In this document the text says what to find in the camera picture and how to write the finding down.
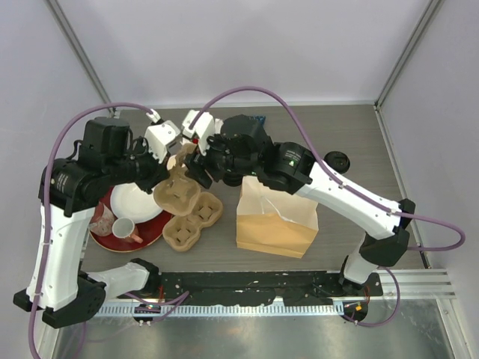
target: white wall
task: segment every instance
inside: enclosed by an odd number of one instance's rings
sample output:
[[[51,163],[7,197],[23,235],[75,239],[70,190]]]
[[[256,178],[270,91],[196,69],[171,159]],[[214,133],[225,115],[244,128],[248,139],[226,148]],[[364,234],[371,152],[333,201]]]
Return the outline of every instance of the white wall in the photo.
[[[6,1],[0,34],[0,348],[2,358],[31,358],[28,314],[12,299],[34,268],[41,171],[61,127],[100,99],[43,1]],[[68,153],[82,135],[74,130]]]
[[[452,221],[466,231],[462,248],[431,253],[430,259],[448,269],[475,340],[479,337],[478,19],[477,0],[445,1],[383,111],[417,212]],[[439,227],[420,224],[420,230],[428,245],[457,240]]]
[[[113,100],[375,100],[428,0],[60,0]],[[265,102],[236,95],[228,102]]]

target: floor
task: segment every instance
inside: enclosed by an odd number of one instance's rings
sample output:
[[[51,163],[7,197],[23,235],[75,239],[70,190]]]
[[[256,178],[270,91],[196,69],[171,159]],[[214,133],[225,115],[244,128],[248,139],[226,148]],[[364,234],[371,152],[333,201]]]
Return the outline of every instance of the floor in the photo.
[[[393,306],[394,301],[372,301],[366,321],[384,320]],[[356,327],[337,315],[173,318],[115,335],[132,321],[88,321],[88,339],[111,339],[87,343],[78,359],[454,358],[435,300],[402,301],[394,321],[381,328]],[[62,329],[53,358],[72,358],[78,333],[75,327]]]
[[[392,200],[401,199],[397,181],[386,151],[372,105],[297,106],[294,108],[308,130],[317,150],[346,153],[351,168],[346,176],[370,191]],[[188,109],[159,110],[162,118],[179,124]],[[274,141],[293,141],[305,145],[287,113],[280,107],[214,108],[217,118],[235,114],[265,115],[265,129]],[[140,111],[122,111],[135,135],[143,135],[148,125]],[[82,270],[102,271],[122,266],[132,258],[148,260],[162,271],[260,271],[260,270],[339,270],[344,257],[364,237],[353,222],[319,205],[319,233],[302,259],[247,251],[236,247],[236,207],[240,188],[213,184],[210,191],[224,204],[220,220],[203,231],[199,242],[188,252],[177,253],[163,240],[137,252],[119,254],[90,241]],[[406,253],[395,268],[423,268],[418,252]]]

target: red tray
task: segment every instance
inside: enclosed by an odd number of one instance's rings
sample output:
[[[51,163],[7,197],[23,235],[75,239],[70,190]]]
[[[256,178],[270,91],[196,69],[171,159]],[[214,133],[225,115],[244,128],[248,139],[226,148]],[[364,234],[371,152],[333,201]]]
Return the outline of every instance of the red tray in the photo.
[[[100,200],[100,202],[103,202],[110,209],[112,209],[110,205],[110,197],[112,195],[112,191],[113,188],[110,188],[106,196]],[[98,245],[100,245],[100,247],[108,249],[109,251],[123,253],[133,252],[145,248],[148,245],[151,245],[152,243],[156,242],[156,240],[162,235],[163,227],[170,221],[172,217],[173,215],[171,213],[163,211],[155,218],[150,219],[147,222],[136,224],[136,226],[138,227],[139,235],[143,238],[143,243],[125,242],[124,240],[113,236],[113,234],[100,237],[92,233],[91,236],[93,237],[94,241],[98,243]]]

